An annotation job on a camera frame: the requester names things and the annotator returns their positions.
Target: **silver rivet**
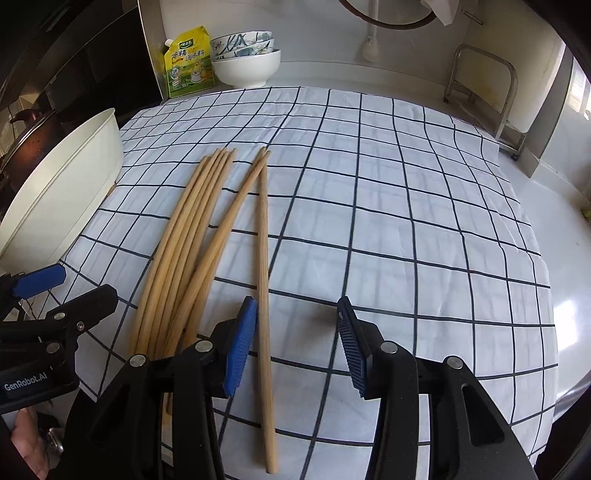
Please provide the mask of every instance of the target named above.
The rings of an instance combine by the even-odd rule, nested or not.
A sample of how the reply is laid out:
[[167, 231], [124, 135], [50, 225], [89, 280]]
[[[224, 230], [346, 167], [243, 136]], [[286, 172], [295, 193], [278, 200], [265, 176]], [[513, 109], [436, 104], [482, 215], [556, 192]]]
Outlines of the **silver rivet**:
[[384, 353], [396, 353], [398, 352], [398, 345], [394, 342], [384, 342], [379, 346], [380, 350]]
[[459, 370], [464, 366], [464, 362], [458, 356], [451, 356], [447, 359], [447, 364], [455, 370]]
[[201, 340], [195, 343], [195, 350], [201, 353], [209, 352], [213, 348], [213, 343], [209, 340]]
[[143, 355], [134, 355], [129, 359], [129, 364], [132, 367], [141, 367], [144, 363], [146, 363], [146, 357]]
[[52, 342], [47, 345], [46, 351], [47, 353], [56, 353], [60, 349], [60, 344], [57, 342]]

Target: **stacked bowls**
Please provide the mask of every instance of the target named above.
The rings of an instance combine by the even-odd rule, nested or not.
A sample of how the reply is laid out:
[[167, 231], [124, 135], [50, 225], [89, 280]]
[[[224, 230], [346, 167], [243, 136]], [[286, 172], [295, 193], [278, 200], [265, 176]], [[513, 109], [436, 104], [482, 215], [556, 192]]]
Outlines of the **stacked bowls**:
[[281, 50], [274, 48], [270, 31], [250, 31], [214, 38], [211, 42], [212, 66], [223, 83], [235, 88], [255, 88], [279, 68]]

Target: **bundle of chopsticks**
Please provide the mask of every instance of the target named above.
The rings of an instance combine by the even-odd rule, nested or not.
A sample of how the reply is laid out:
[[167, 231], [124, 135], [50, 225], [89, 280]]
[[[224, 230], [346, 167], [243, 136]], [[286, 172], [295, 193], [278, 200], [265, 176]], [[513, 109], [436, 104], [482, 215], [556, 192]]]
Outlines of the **bundle of chopsticks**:
[[207, 297], [232, 226], [257, 177], [259, 190], [259, 386], [267, 471], [276, 473], [277, 451], [271, 393], [271, 351], [268, 300], [267, 159], [262, 148], [238, 194], [208, 245], [203, 245], [209, 221], [228, 177], [236, 150], [216, 150], [195, 169], [164, 231], [135, 315], [129, 353], [151, 359], [175, 355], [195, 342]]

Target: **blue gripper pad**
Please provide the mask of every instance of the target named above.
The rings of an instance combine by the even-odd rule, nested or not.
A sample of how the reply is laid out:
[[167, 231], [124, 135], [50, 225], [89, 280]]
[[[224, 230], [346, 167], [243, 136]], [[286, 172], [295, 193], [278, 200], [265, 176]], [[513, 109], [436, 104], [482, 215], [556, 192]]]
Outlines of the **blue gripper pad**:
[[65, 279], [66, 269], [63, 265], [50, 265], [19, 278], [12, 293], [20, 299], [30, 299], [41, 292], [61, 285]]
[[234, 338], [226, 358], [226, 378], [224, 379], [223, 389], [228, 396], [234, 395], [242, 379], [248, 350], [255, 334], [256, 311], [256, 300], [252, 297], [245, 297], [236, 316], [238, 327], [235, 329]]
[[342, 297], [337, 302], [337, 329], [345, 350], [353, 386], [359, 390], [361, 397], [365, 397], [367, 360], [371, 356], [371, 351], [347, 297]]

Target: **tablecloth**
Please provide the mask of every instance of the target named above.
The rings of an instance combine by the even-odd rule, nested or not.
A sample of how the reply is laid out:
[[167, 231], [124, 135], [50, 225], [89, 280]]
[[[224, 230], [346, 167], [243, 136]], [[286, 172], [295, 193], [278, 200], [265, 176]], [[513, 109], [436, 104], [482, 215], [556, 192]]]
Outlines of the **tablecloth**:
[[[400, 100], [307, 87], [169, 102], [121, 134], [115, 190], [63, 257], [66, 282], [31, 306], [42, 316], [95, 286], [117, 289], [115, 314], [79, 339], [77, 372], [93, 398], [127, 359], [146, 272], [196, 164], [238, 149], [211, 233], [266, 145], [274, 478], [365, 477], [379, 404], [360, 399], [348, 376], [335, 321], [344, 294], [413, 354], [463, 358], [535, 461], [557, 388], [548, 271], [488, 134]], [[204, 335], [256, 297], [256, 206], [255, 189], [217, 269]], [[266, 476], [257, 405], [250, 355], [234, 398], [215, 401], [230, 479]], [[417, 478], [426, 478], [427, 397], [420, 407]]]

